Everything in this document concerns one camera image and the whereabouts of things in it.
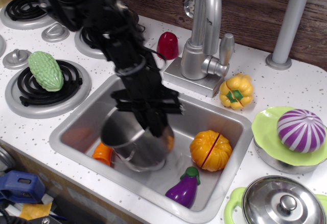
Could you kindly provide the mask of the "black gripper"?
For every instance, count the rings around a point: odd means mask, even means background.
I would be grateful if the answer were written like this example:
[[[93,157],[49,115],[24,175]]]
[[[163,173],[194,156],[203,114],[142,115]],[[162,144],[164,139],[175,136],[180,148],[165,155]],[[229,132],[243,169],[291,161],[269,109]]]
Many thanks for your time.
[[[139,63],[116,68],[124,89],[114,91],[111,96],[120,111],[134,113],[143,129],[149,127],[155,137],[161,137],[168,125],[166,114],[183,114],[183,105],[179,93],[163,85],[153,56],[139,57]]]

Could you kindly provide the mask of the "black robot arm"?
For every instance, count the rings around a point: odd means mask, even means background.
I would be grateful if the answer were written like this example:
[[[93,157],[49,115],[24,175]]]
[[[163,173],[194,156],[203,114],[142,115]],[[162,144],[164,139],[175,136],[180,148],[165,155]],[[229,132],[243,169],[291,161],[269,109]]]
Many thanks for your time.
[[[143,44],[129,9],[120,0],[39,0],[41,8],[70,31],[88,36],[112,61],[124,89],[112,93],[119,111],[132,112],[143,129],[160,137],[167,114],[182,112],[178,92],[162,84],[153,51]]]

